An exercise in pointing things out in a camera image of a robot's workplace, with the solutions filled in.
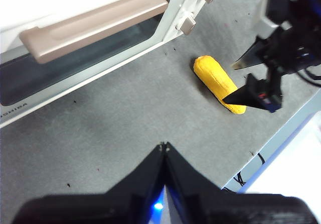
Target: yellow banana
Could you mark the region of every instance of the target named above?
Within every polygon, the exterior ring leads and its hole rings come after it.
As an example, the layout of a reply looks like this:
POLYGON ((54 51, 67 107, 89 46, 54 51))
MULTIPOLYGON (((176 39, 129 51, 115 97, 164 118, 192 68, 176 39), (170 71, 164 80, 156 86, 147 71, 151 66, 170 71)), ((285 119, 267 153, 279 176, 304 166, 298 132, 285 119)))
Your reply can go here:
POLYGON ((226 104, 222 101, 227 95, 237 90, 237 86, 211 56, 201 56, 194 62, 194 72, 215 95, 219 102, 234 114, 243 114, 246 106, 226 104))

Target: oven handle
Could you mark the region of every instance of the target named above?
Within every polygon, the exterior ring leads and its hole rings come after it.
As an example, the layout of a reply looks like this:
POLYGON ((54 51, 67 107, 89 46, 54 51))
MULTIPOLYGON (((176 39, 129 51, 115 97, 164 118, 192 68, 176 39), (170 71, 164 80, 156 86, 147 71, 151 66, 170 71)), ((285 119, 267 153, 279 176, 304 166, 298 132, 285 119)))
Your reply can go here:
POLYGON ((24 30, 19 37, 37 62, 47 63, 159 15, 166 0, 119 0, 47 27, 24 30))

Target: gray countertop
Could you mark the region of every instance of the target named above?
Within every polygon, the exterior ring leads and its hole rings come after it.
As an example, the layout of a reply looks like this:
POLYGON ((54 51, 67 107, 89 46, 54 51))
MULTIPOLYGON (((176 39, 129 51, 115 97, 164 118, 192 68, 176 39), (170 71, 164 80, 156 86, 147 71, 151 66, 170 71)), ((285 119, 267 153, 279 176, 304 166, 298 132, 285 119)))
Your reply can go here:
POLYGON ((248 73, 230 64, 254 41, 259 0, 214 0, 181 36, 1 129, 1 221, 47 194, 107 191, 160 141, 170 141, 202 174, 223 186, 317 91, 296 75, 283 78, 274 114, 222 107, 191 70, 216 58, 237 86, 248 73))

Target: toshiba logo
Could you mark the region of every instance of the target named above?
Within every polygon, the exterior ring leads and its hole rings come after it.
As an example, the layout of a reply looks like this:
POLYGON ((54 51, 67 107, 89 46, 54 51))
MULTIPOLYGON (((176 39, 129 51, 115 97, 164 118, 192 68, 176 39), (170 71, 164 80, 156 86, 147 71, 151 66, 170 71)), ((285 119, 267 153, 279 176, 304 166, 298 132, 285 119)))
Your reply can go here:
POLYGON ((7 116, 7 115, 9 115, 9 114, 13 113, 14 111, 17 111, 17 110, 19 110, 20 108, 22 108, 22 107, 24 107, 24 106, 26 106, 26 105, 27 105, 27 104, 26 104, 26 103, 24 103, 23 105, 20 105, 20 106, 18 106, 18 107, 16 107, 16 108, 13 108, 12 110, 10 110, 10 111, 8 111, 8 112, 5 112, 5 113, 1 114, 0 118, 5 117, 5 116, 7 116))

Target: white appliance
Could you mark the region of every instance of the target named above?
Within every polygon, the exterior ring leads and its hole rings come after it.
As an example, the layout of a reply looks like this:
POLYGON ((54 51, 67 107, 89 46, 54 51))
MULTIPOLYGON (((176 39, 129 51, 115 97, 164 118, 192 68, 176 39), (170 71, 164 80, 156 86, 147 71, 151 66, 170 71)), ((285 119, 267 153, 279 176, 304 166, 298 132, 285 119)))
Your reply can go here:
POLYGON ((0 0, 0 128, 189 32, 212 0, 0 0))

